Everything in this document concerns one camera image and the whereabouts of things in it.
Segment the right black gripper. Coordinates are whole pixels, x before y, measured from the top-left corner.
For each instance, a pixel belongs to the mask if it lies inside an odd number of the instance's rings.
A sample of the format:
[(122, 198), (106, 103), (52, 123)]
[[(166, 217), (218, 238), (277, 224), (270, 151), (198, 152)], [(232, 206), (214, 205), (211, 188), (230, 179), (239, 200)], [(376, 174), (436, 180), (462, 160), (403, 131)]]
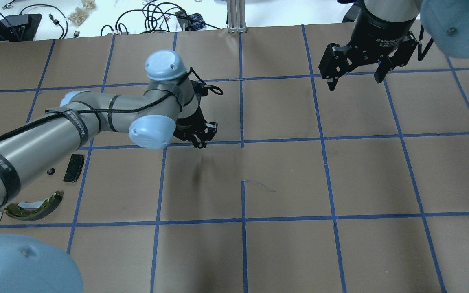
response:
[(404, 67), (415, 52), (418, 41), (409, 32), (415, 17), (404, 22), (390, 22), (361, 8), (348, 46), (329, 43), (318, 65), (321, 77), (327, 80), (328, 89), (334, 91), (339, 79), (358, 66), (376, 63), (376, 83), (382, 83), (389, 71)]

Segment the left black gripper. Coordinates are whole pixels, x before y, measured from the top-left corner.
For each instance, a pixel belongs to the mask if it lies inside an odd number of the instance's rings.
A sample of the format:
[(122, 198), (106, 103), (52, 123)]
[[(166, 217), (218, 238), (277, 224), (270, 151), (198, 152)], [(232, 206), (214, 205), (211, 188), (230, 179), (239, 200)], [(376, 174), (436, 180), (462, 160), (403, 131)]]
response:
[(186, 118), (179, 118), (173, 136), (184, 142), (191, 142), (194, 148), (207, 147), (207, 141), (212, 141), (218, 131), (218, 123), (207, 122), (201, 108)]

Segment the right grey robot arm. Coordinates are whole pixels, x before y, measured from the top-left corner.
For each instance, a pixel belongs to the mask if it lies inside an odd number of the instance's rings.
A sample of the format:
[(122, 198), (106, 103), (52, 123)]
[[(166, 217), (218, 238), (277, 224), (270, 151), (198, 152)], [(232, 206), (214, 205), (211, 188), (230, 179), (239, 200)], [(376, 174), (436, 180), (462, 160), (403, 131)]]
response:
[(327, 45), (318, 65), (333, 91), (358, 67), (378, 64), (377, 83), (414, 52), (418, 60), (433, 44), (453, 58), (469, 58), (469, 0), (354, 0), (359, 8), (347, 45)]

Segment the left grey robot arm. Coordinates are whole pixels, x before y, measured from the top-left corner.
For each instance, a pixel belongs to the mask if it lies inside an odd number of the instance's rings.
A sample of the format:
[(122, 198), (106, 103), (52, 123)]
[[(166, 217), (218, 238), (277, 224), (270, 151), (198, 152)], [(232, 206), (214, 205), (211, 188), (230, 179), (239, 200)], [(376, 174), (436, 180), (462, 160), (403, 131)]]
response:
[[(0, 136), (0, 208), (54, 163), (103, 131), (123, 132), (142, 148), (163, 149), (172, 137), (205, 148), (218, 124), (203, 116), (201, 98), (216, 86), (190, 79), (193, 68), (173, 50), (145, 62), (149, 77), (141, 96), (72, 91), (40, 118)], [(0, 234), (0, 293), (81, 293), (75, 261), (32, 237)]]

